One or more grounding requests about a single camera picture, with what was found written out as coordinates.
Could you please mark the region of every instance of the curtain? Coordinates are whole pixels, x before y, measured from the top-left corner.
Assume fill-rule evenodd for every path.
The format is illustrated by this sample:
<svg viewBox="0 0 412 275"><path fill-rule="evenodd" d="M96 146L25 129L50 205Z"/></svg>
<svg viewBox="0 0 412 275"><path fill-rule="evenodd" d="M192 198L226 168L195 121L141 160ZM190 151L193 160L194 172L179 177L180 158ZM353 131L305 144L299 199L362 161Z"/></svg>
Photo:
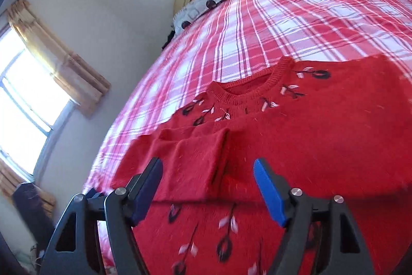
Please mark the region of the curtain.
<svg viewBox="0 0 412 275"><path fill-rule="evenodd" d="M109 90L110 83L78 54L66 48L29 6L26 0L18 0L7 9L10 26L79 110L86 116L92 115L101 97Z"/></svg>
<svg viewBox="0 0 412 275"><path fill-rule="evenodd" d="M12 195L19 184L26 182L19 174L17 174L7 163L0 158L0 193L3 194L6 199L13 203ZM56 204L56 199L41 190L36 186L36 191L42 200L42 207L46 211L46 214L52 218L53 208Z"/></svg>

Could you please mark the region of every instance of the window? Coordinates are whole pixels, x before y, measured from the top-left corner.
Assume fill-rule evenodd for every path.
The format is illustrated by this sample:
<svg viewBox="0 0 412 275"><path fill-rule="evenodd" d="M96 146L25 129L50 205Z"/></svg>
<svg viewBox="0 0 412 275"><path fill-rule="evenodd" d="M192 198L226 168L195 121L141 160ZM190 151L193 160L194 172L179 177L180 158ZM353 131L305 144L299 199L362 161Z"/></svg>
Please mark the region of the window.
<svg viewBox="0 0 412 275"><path fill-rule="evenodd" d="M28 179L38 177L72 108L18 34L6 31L0 37L0 155L5 161Z"/></svg>

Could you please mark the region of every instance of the red and white plaid blanket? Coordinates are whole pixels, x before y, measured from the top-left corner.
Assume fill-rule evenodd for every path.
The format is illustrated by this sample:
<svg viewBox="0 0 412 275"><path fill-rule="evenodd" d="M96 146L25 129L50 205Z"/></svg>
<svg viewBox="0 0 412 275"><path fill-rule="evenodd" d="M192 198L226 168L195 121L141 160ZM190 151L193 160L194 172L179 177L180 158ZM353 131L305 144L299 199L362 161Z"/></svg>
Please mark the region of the red and white plaid blanket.
<svg viewBox="0 0 412 275"><path fill-rule="evenodd" d="M106 135L84 189L110 191L130 142L212 81L249 76L282 55L346 61L377 53L411 81L412 0L227 0L176 37L149 69Z"/></svg>

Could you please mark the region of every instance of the sweater neckline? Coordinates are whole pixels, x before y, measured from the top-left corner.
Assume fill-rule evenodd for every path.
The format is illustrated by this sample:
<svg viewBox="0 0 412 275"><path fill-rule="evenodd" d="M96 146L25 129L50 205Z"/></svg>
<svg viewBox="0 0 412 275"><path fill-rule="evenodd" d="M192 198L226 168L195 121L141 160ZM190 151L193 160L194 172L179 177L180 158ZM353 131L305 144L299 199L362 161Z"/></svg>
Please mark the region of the sweater neckline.
<svg viewBox="0 0 412 275"><path fill-rule="evenodd" d="M211 94L217 101L220 101L226 105L245 104L251 99L260 98L265 92L275 86L285 72L293 67L293 64L294 61L291 57L282 56L278 63L274 66L265 68L248 77L228 83L212 82L207 89L207 93ZM263 84L254 90L247 92L246 94L236 95L227 91L228 88L233 88L235 86L248 83L265 75L270 76Z"/></svg>

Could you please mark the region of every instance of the embroidered leaf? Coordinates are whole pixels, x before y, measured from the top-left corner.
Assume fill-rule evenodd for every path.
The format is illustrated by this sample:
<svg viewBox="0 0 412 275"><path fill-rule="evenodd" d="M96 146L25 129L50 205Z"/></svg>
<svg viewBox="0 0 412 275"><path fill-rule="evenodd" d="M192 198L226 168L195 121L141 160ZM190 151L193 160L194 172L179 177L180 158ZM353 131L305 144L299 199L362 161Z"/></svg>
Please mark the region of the embroidered leaf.
<svg viewBox="0 0 412 275"><path fill-rule="evenodd" d="M253 264L253 266L252 267L250 267L249 269L248 269L248 275L256 275L256 273L257 273L257 268L258 266L256 265L256 262Z"/></svg>
<svg viewBox="0 0 412 275"><path fill-rule="evenodd" d="M229 235L225 235L218 243L216 253L218 254L220 262L226 262L232 252L233 244L229 238Z"/></svg>
<svg viewBox="0 0 412 275"><path fill-rule="evenodd" d="M169 224L173 223L176 218L179 216L179 213L182 209L182 206L180 205L174 205L172 204L172 206L170 207L170 211L169 211Z"/></svg>
<svg viewBox="0 0 412 275"><path fill-rule="evenodd" d="M219 228L222 228L223 226L225 226L227 223L229 223L229 216L222 218L219 221Z"/></svg>
<svg viewBox="0 0 412 275"><path fill-rule="evenodd" d="M198 250L199 249L195 246L195 244L192 244L192 248L190 249L191 255L193 255L193 257L195 257L197 255Z"/></svg>
<svg viewBox="0 0 412 275"><path fill-rule="evenodd" d="M173 266L173 275L185 275L186 264L183 261L176 262Z"/></svg>
<svg viewBox="0 0 412 275"><path fill-rule="evenodd" d="M268 106L269 106L269 104L267 102L264 102L263 105L262 105L262 112L264 112L267 109Z"/></svg>
<svg viewBox="0 0 412 275"><path fill-rule="evenodd" d="M182 245L179 249L179 254L183 254L187 251L187 249L189 248L189 244L186 245Z"/></svg>
<svg viewBox="0 0 412 275"><path fill-rule="evenodd" d="M234 233L238 233L239 228L237 226L237 222L235 217L233 216L232 219L230 220L230 229L234 232Z"/></svg>

